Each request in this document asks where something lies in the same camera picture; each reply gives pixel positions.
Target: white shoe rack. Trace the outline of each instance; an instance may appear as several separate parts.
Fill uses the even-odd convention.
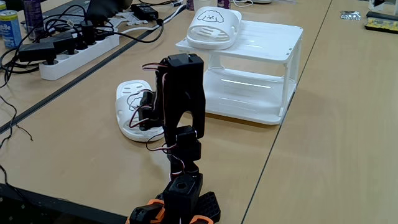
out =
[[[296,90],[303,29],[297,26],[241,21],[239,34],[226,50],[176,44],[181,52],[209,54],[203,86],[206,112],[253,121],[280,124]],[[224,68],[220,56],[244,58],[285,67],[283,77]]]

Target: table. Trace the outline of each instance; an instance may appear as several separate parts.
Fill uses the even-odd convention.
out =
[[[70,0],[45,1],[42,3],[42,10],[48,11],[49,9],[65,4],[68,1]],[[160,18],[165,18],[171,15],[172,13],[174,13],[176,9],[177,8],[172,9],[171,7],[157,8],[157,10],[159,11]],[[24,12],[19,11],[18,17],[19,21],[23,21]],[[155,23],[150,22],[146,26],[154,26],[154,24]],[[126,30],[129,28],[131,27],[126,26],[125,23],[119,26],[120,30]],[[22,35],[25,35],[25,31],[22,29],[22,27],[21,31]],[[142,37],[144,37],[148,33],[146,33],[144,30],[137,30],[129,33],[129,35],[133,37],[138,37],[140,35],[143,35]],[[131,41],[128,38],[121,37],[120,45],[118,47],[114,48],[113,50],[110,50],[109,52],[103,54],[102,56],[92,60],[90,63],[87,63],[86,65],[76,69],[75,71],[55,81],[48,81],[41,79],[39,72],[28,73],[23,75],[13,74],[8,86],[5,86],[4,88],[0,89],[0,95],[3,96],[9,103],[13,104],[17,108],[19,114],[27,110],[34,111],[35,110],[34,106],[37,103],[40,102],[41,105],[45,104],[45,101],[48,101],[54,97],[51,95],[57,95],[57,91],[59,89],[62,89],[68,84],[72,84],[72,82],[73,83],[79,82],[81,78],[84,78],[85,76],[89,75],[90,72],[92,73],[94,70],[99,69],[100,66],[97,65],[99,65],[102,61],[105,61],[108,57],[112,58],[112,55],[117,56],[117,54],[120,54],[122,51],[130,48],[135,43],[136,43],[135,41]],[[5,50],[6,49],[4,47],[3,42],[0,41],[0,52],[5,52]],[[8,123],[13,115],[14,115],[14,110],[8,105],[5,105],[3,102],[0,102],[0,127]]]
[[[239,10],[244,19],[279,20],[302,26],[305,31],[302,70],[329,3],[329,0],[307,0],[296,5],[274,2]],[[313,19],[306,19],[310,6],[318,10],[312,14]],[[141,65],[177,54],[174,45],[185,37],[192,18],[193,12],[182,12],[165,26],[159,41],[137,44],[23,120],[20,125],[32,133],[34,142],[16,130],[0,151],[0,163],[8,170],[10,183],[124,216],[161,192],[169,178],[169,163],[162,153],[151,153],[145,150],[145,145],[121,134],[114,114],[115,91],[121,82],[132,79],[147,80],[153,86],[154,74],[143,72]],[[284,72],[283,67],[245,60],[230,60],[225,64],[250,72]],[[189,118],[184,116],[182,123],[189,123]],[[202,192],[211,190],[218,197],[221,223],[241,222],[278,128],[206,116],[202,160],[198,165],[204,174]]]
[[[333,0],[244,223],[398,221],[397,36],[339,18],[367,6]]]

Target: bottle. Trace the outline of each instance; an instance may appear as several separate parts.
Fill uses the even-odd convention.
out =
[[[223,7],[224,9],[231,9],[231,2],[229,0],[218,0],[218,7]]]
[[[44,33],[43,13],[40,0],[24,0],[24,13],[29,40],[35,40]]]
[[[194,7],[193,7],[193,0],[187,0],[187,9],[189,11],[195,10]]]

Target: white power strip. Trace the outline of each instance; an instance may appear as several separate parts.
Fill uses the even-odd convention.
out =
[[[40,63],[40,76],[45,80],[57,80],[117,47],[119,38],[118,35],[112,35],[104,40],[96,41],[94,45],[88,46],[87,49],[76,50],[77,54],[58,55],[55,65]]]

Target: slipper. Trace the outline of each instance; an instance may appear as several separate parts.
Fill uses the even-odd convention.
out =
[[[133,128],[130,128],[129,126],[131,117],[139,107],[143,96],[143,93],[139,92],[145,89],[151,90],[150,85],[144,80],[131,80],[121,83],[116,90],[116,119],[118,121],[119,128],[127,138],[137,142],[147,142],[149,139],[150,141],[157,141],[162,139],[164,136],[162,134],[163,127],[141,131],[139,126]],[[139,122],[138,114],[135,115],[132,123],[135,124],[137,122]]]

